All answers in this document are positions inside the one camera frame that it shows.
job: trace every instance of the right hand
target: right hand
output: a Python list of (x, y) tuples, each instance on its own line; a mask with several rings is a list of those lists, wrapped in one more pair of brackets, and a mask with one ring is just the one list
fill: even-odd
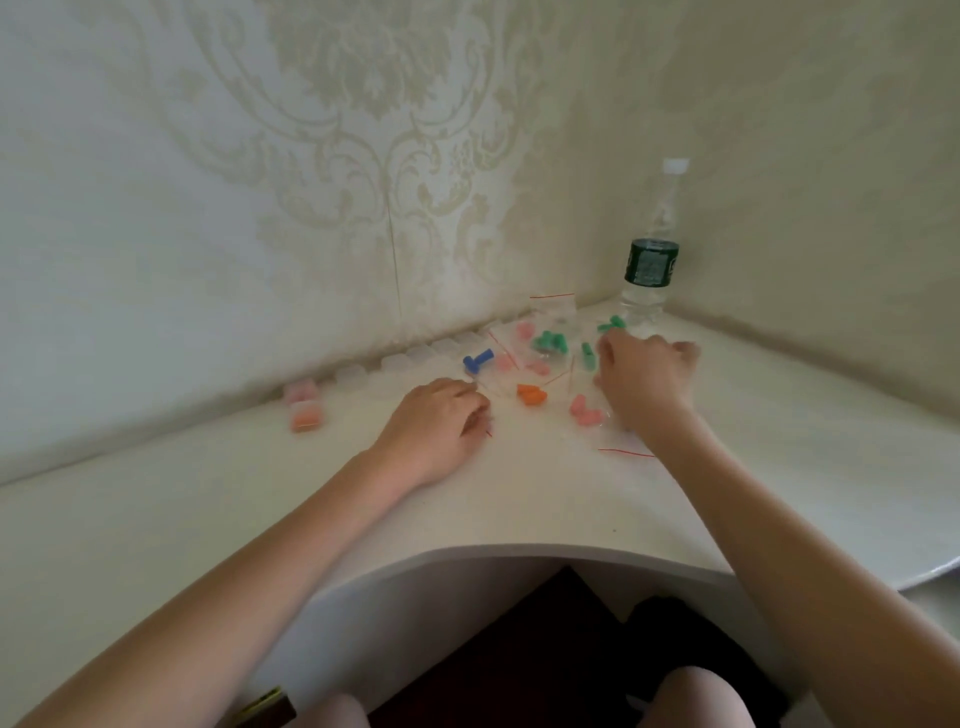
[(637, 339), (612, 328), (597, 350), (597, 384), (620, 420), (644, 440), (664, 418), (693, 413), (691, 380), (700, 358), (700, 347), (693, 342), (670, 344), (662, 336)]

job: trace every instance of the leg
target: leg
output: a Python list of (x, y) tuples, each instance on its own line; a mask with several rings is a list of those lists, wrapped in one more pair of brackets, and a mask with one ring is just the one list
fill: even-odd
[(754, 722), (723, 678), (681, 667), (660, 683), (640, 728), (754, 728)]
[(292, 728), (370, 728), (360, 701), (342, 692), (315, 705), (291, 725)]

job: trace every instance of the blue plastic piece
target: blue plastic piece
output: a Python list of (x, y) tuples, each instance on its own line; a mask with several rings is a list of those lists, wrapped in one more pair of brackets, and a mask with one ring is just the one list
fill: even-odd
[(488, 361), (493, 359), (493, 349), (487, 349), (485, 352), (480, 352), (473, 357), (473, 363), (478, 367), (483, 366)]

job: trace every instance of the hand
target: hand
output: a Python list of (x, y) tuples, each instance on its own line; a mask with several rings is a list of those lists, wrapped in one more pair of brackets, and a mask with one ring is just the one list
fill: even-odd
[(693, 342), (669, 344), (662, 336), (637, 339), (613, 328), (597, 350), (597, 384), (623, 423), (644, 440), (664, 418), (693, 412), (690, 382), (700, 358), (700, 347)]
[(412, 390), (373, 444), (413, 490), (435, 483), (463, 465), (487, 437), (490, 400), (476, 384), (437, 379)]

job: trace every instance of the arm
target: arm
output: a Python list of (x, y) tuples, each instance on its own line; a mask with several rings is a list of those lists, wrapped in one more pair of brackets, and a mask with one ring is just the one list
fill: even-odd
[(350, 544), (484, 442), (490, 403), (475, 390), (451, 379), (415, 389), (372, 448), (134, 627), (18, 726), (213, 725)]
[(838, 726), (960, 725), (960, 649), (768, 491), (693, 410), (699, 350), (613, 330), (612, 407), (684, 489)]

